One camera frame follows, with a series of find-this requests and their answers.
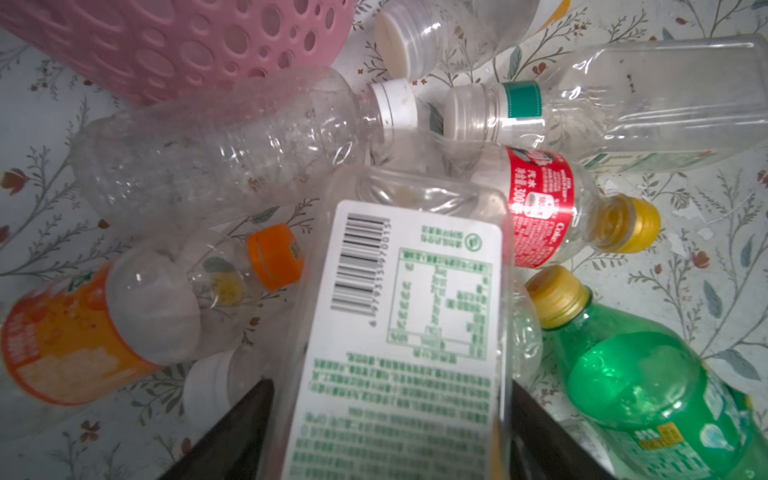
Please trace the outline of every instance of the red bottle label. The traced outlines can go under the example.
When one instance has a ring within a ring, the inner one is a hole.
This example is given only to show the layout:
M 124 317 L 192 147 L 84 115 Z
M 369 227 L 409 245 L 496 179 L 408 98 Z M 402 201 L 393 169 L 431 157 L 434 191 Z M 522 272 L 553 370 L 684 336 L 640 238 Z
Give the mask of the red bottle label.
M 515 265 L 536 268 L 557 252 L 574 217 L 574 175 L 560 155 L 507 148 Z

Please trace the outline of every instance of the green bottle label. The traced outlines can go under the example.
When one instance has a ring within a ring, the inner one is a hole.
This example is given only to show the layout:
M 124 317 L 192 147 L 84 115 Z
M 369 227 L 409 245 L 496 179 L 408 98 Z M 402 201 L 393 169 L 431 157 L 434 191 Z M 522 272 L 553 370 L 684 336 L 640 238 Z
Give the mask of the green bottle label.
M 541 116 L 541 89 L 533 80 L 502 84 L 507 91 L 507 118 Z
M 687 405 L 668 421 L 643 428 L 601 427 L 615 452 L 649 478 L 698 480 L 725 475 L 750 441 L 746 396 L 701 369 L 702 381 Z

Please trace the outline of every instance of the orange bottle label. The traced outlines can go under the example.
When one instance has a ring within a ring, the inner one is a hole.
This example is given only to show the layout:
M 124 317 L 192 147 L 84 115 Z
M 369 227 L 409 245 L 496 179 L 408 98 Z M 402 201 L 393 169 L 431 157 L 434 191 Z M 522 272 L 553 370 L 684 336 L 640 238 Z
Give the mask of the orange bottle label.
M 0 331 L 5 368 L 30 395 L 74 406 L 92 402 L 161 367 L 125 344 L 107 310 L 107 275 L 69 277 L 24 295 Z

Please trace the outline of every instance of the bottle label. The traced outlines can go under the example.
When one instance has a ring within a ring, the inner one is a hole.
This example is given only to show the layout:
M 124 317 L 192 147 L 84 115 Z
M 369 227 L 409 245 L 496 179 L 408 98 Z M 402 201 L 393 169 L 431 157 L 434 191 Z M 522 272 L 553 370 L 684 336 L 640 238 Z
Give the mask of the bottle label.
M 515 217 L 515 265 L 547 263 L 563 243 L 574 217 L 574 175 L 560 155 L 507 147 L 509 207 Z
M 609 152 L 582 158 L 579 163 L 593 174 L 643 173 L 687 168 L 715 160 L 716 151 Z
M 541 89 L 535 81 L 510 81 L 502 85 L 507 93 L 507 118 L 541 116 Z
M 23 296 L 0 330 L 8 374 L 43 402 L 81 405 L 157 371 L 123 342 L 107 310 L 111 263 Z
M 525 33 L 525 38 L 536 35 L 548 25 L 563 18 L 570 7 L 571 0 L 539 0 L 538 9 L 534 14 L 531 26 Z
M 490 478 L 502 232 L 336 208 L 282 478 Z
M 687 405 L 663 424 L 641 429 L 603 425 L 617 454 L 649 478 L 697 480 L 731 472 L 749 440 L 752 412 L 746 396 L 713 372 L 702 369 L 702 376 Z

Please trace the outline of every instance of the nutrition facts table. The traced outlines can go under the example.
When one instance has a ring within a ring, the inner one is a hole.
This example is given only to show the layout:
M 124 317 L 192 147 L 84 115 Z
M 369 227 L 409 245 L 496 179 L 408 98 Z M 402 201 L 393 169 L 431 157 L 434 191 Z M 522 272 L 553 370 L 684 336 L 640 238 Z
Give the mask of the nutrition facts table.
M 490 263 L 400 249 L 388 343 L 417 358 L 485 360 L 492 274 Z

